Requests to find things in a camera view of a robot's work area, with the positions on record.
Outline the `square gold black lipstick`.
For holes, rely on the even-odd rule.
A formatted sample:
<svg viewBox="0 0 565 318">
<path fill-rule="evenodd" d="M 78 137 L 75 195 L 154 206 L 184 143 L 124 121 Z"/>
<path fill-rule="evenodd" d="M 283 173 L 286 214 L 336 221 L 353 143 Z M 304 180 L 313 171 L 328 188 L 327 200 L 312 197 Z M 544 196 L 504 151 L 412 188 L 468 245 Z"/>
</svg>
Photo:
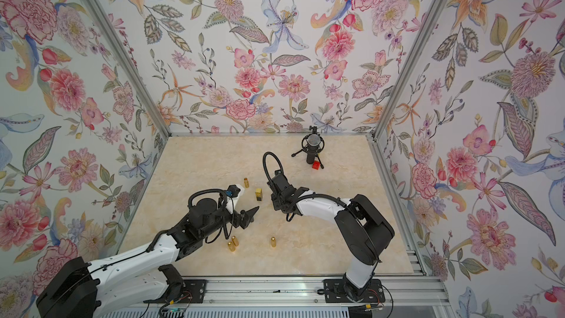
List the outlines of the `square gold black lipstick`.
<svg viewBox="0 0 565 318">
<path fill-rule="evenodd" d="M 261 188 L 256 188 L 255 197 L 256 197 L 256 200 L 259 201 L 259 202 L 263 200 L 263 190 Z"/>
</svg>

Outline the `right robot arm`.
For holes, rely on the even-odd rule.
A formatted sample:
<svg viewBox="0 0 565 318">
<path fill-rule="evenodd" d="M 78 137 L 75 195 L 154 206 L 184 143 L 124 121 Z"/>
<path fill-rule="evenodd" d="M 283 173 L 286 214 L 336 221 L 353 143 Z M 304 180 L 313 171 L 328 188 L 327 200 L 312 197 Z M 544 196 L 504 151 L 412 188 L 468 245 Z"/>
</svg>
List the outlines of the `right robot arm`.
<svg viewBox="0 0 565 318">
<path fill-rule="evenodd" d="M 381 262 L 380 255 L 395 237 L 391 224 L 362 194 L 342 199 L 306 187 L 294 187 L 273 152 L 263 154 L 262 164 L 272 191 L 273 207 L 286 215 L 287 222 L 295 216 L 313 216 L 337 226 L 353 255 L 338 287 L 348 300 L 360 302 L 369 291 L 375 269 Z"/>
</svg>

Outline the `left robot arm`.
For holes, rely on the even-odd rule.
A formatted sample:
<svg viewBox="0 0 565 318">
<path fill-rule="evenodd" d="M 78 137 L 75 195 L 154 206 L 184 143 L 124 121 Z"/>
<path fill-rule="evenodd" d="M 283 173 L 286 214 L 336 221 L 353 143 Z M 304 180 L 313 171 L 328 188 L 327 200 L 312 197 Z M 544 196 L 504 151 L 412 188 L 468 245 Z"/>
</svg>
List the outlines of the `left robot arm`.
<svg viewBox="0 0 565 318">
<path fill-rule="evenodd" d="M 243 193 L 240 185 L 197 191 L 188 199 L 188 213 L 150 243 L 105 259 L 71 259 L 39 295 L 39 314 L 101 317 L 135 303 L 181 298 L 184 280 L 174 263 L 196 252 L 214 233 L 228 239 L 231 228 L 253 223 L 258 207 L 235 210 Z"/>
</svg>

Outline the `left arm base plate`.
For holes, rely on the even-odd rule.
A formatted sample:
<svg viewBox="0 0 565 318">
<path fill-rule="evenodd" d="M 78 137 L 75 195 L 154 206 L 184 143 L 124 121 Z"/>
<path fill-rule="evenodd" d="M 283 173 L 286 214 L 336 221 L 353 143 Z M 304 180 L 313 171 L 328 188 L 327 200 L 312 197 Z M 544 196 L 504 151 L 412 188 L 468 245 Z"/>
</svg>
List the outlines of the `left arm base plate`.
<svg viewBox="0 0 565 318">
<path fill-rule="evenodd" d="M 203 303 L 205 292 L 207 288 L 206 280 L 184 280 L 181 282 L 174 282 L 169 285 L 169 288 L 163 294 L 163 300 L 166 303 Z"/>
</svg>

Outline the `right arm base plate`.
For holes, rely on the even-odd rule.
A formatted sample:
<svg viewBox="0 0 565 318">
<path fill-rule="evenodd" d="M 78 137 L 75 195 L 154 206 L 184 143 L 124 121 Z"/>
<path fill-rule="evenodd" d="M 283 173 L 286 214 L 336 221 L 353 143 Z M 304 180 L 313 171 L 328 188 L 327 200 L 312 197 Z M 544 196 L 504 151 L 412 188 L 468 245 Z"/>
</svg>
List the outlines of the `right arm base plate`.
<svg viewBox="0 0 565 318">
<path fill-rule="evenodd" d="M 341 279 L 325 279 L 321 289 L 317 290 L 322 295 L 325 303 L 385 303 L 385 293 L 381 281 L 372 279 L 365 287 L 357 288 L 355 285 Z"/>
</svg>

